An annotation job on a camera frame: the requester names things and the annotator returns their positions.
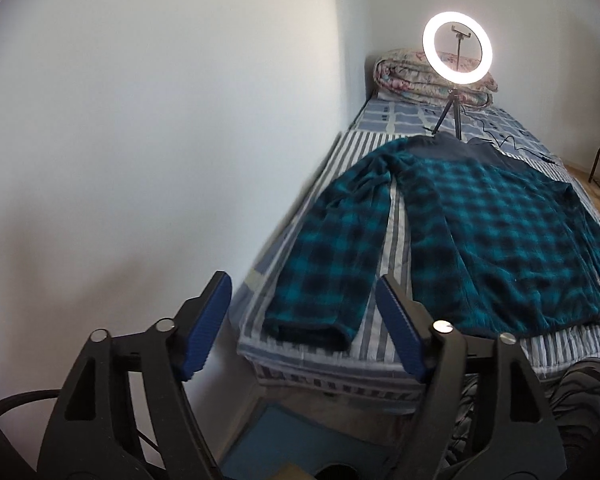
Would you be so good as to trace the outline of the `teal plaid fleece jacket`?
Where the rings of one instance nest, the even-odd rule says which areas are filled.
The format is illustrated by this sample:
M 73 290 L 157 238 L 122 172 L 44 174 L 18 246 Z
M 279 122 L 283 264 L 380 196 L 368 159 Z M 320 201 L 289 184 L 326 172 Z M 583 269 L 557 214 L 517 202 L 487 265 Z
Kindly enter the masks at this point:
M 406 210 L 412 296 L 471 335 L 600 323 L 600 225 L 572 184 L 490 143 L 411 136 L 370 152 L 306 213 L 263 327 L 350 347 L 375 287 L 391 205 Z

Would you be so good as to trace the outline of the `striped blue bed sheet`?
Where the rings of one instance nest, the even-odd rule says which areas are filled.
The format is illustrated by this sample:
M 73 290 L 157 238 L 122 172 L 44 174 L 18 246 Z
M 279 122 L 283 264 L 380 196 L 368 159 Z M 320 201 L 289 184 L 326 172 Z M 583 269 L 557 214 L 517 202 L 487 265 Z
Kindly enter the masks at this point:
M 237 351 L 270 387 L 413 403 L 375 288 L 391 275 L 461 332 L 509 332 L 543 382 L 600 359 L 600 214 L 505 110 L 461 138 L 435 107 L 370 101 L 235 295 Z

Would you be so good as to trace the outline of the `black tripod stand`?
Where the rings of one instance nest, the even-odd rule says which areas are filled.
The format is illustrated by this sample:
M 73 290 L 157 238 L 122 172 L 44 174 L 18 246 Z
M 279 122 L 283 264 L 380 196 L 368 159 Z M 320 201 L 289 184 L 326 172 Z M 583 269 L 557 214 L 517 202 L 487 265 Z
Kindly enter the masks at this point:
M 458 28 L 455 23 L 451 25 L 452 33 L 456 37 L 456 52 L 455 52 L 455 70 L 458 72 L 460 70 L 460 51 L 462 50 L 462 43 L 465 39 L 470 39 L 472 36 L 472 32 L 468 32 L 468 30 L 464 30 Z M 436 136 L 440 131 L 440 128 L 446 118 L 449 115 L 449 112 L 453 112 L 453 122 L 454 122 L 454 133 L 457 140 L 463 140 L 462 135 L 462 107 L 460 106 L 460 90 L 457 87 L 454 87 L 446 100 L 446 104 L 444 109 L 442 110 L 442 114 L 440 115 L 436 125 L 432 129 L 432 134 Z

